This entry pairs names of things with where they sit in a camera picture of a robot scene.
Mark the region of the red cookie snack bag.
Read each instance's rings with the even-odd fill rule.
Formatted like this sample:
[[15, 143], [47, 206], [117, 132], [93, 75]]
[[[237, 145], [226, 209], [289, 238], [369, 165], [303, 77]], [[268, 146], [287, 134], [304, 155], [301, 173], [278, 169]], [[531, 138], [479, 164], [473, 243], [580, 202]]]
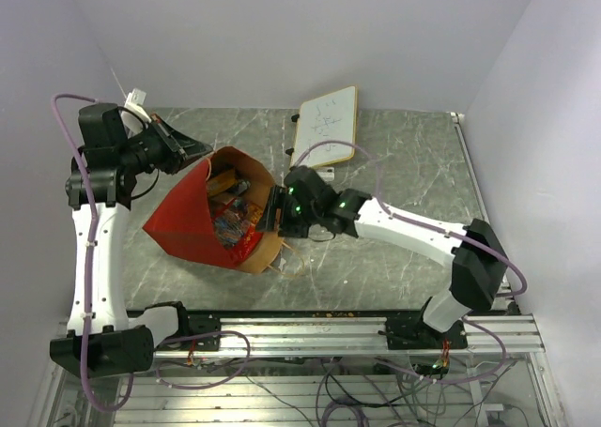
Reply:
[[210, 201], [209, 210], [219, 243], [235, 265], [241, 264], [263, 236], [256, 231], [263, 209], [241, 197], [234, 197], [227, 203]]

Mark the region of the yellow M&M's packet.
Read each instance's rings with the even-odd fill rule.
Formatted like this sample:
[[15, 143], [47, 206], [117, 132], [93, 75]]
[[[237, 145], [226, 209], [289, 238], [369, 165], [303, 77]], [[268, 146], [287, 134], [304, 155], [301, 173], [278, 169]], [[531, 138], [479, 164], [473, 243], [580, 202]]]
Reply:
[[214, 197], [227, 191], [237, 183], [237, 173], [233, 167], [221, 170], [207, 180], [207, 195]]

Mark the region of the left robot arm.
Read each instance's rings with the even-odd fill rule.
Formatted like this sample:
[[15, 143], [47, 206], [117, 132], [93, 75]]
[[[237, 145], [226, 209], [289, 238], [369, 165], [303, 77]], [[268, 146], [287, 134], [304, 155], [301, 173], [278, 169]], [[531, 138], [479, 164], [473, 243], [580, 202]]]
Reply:
[[99, 102], [80, 110], [83, 143], [75, 150], [66, 182], [76, 233], [75, 290], [67, 334], [51, 341], [50, 357], [82, 379], [145, 372], [159, 345], [180, 349], [192, 336], [179, 301], [129, 317], [121, 261], [137, 176], [153, 171], [174, 175], [212, 148], [157, 115], [129, 136], [123, 111], [117, 104]]

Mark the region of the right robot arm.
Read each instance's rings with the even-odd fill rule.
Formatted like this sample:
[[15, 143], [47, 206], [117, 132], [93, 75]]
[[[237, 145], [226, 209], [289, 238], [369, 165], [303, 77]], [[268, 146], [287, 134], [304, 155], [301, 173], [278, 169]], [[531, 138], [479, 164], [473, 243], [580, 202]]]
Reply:
[[432, 220], [363, 191], [336, 191], [315, 170], [295, 167], [283, 185], [271, 187], [256, 229], [307, 238], [314, 225], [333, 236], [393, 244], [449, 270], [448, 287], [426, 301], [413, 327], [415, 340], [427, 348], [442, 342], [464, 315], [490, 310], [508, 268], [505, 251], [486, 221], [464, 225]]

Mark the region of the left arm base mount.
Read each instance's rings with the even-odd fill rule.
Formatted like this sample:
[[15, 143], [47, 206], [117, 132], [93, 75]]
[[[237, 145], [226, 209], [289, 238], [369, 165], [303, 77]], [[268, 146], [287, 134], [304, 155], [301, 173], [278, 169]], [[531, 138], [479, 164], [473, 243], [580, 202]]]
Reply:
[[221, 320], [213, 314], [190, 314], [189, 335], [203, 335], [203, 338], [188, 341], [194, 351], [216, 352], [219, 350], [221, 336]]

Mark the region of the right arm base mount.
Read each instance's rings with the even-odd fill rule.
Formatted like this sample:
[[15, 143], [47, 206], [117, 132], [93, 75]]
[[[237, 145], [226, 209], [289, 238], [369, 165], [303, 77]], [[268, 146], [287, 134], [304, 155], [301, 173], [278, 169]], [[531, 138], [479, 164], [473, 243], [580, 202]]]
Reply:
[[389, 313], [378, 335], [386, 339], [389, 350], [441, 350], [444, 345], [452, 350], [468, 347], [461, 321], [455, 321], [447, 332], [439, 333], [422, 321], [418, 311]]

